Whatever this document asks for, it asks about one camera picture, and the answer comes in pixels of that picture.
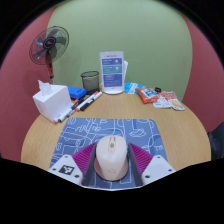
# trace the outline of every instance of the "beige mouse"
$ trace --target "beige mouse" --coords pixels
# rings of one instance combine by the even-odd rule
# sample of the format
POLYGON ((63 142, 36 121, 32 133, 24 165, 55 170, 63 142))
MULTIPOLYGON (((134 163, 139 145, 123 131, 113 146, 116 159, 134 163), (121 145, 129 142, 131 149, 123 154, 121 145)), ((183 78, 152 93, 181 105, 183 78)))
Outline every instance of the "beige mouse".
POLYGON ((118 135, 101 138, 96 147, 94 169, 104 180, 122 179, 128 172, 125 138, 118 135))

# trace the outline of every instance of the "white object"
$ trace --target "white object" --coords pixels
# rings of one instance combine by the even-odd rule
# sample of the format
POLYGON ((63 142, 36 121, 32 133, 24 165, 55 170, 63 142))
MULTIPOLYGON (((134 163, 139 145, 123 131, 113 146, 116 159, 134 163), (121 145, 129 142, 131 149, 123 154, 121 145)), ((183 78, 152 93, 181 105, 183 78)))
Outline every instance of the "white object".
POLYGON ((125 76, 126 76, 127 69, 128 69, 128 62, 124 61, 124 79, 123 79, 124 83, 125 83, 125 76))
POLYGON ((126 140, 118 135, 101 138, 96 147, 94 169, 105 180, 122 179, 128 172, 126 140))
POLYGON ((157 95, 159 99, 155 102, 153 102, 153 106, 155 108, 170 108, 172 105, 169 103, 169 101, 160 95, 157 95))
POLYGON ((39 88, 42 93, 42 96, 52 94, 51 85, 49 83, 43 83, 40 80, 38 80, 38 82, 39 82, 39 88))
POLYGON ((153 156, 151 162, 142 173, 143 185, 150 184, 174 172, 176 172, 174 168, 161 155, 153 156))
POLYGON ((33 100, 39 112, 54 122, 59 116, 64 114, 73 105, 68 92, 67 86, 50 85, 52 93, 49 95, 42 95, 39 91, 33 96, 33 100))
POLYGON ((100 52, 100 66, 102 91, 107 94, 122 93, 125 78, 124 52, 100 52))
POLYGON ((83 180, 81 170, 70 155, 63 155, 48 172, 77 185, 81 185, 83 180))

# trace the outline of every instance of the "red wall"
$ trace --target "red wall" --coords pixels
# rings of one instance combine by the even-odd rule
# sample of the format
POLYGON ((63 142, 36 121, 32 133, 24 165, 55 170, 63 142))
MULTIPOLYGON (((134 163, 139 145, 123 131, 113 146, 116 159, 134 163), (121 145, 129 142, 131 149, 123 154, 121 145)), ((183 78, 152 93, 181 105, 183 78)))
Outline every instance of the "red wall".
POLYGON ((182 102, 199 118, 207 132, 224 121, 224 71, 212 45, 189 20, 193 61, 182 102))
POLYGON ((49 82, 45 65, 31 61, 29 48, 47 28, 54 9, 31 23, 9 50, 0 73, 0 153, 5 159, 21 161, 26 133, 39 115, 32 96, 39 91, 38 79, 49 82))

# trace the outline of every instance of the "tissue box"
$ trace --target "tissue box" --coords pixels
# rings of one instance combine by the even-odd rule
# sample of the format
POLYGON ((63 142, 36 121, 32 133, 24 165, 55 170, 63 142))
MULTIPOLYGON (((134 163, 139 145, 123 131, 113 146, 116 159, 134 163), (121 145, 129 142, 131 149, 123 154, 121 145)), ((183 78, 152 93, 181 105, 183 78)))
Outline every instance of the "tissue box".
POLYGON ((62 111, 73 104, 67 86, 51 85, 51 89, 51 94, 43 96, 39 91, 33 96, 33 99, 39 112, 53 122, 62 111))

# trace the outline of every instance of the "blue box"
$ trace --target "blue box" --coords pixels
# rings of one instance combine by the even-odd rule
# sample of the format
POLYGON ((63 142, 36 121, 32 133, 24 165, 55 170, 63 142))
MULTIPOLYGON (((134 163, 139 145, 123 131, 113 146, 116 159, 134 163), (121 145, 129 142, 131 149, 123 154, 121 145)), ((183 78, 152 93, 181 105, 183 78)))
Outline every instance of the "blue box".
POLYGON ((72 86, 68 86, 68 92, 72 99, 80 99, 82 96, 86 95, 85 89, 72 86))

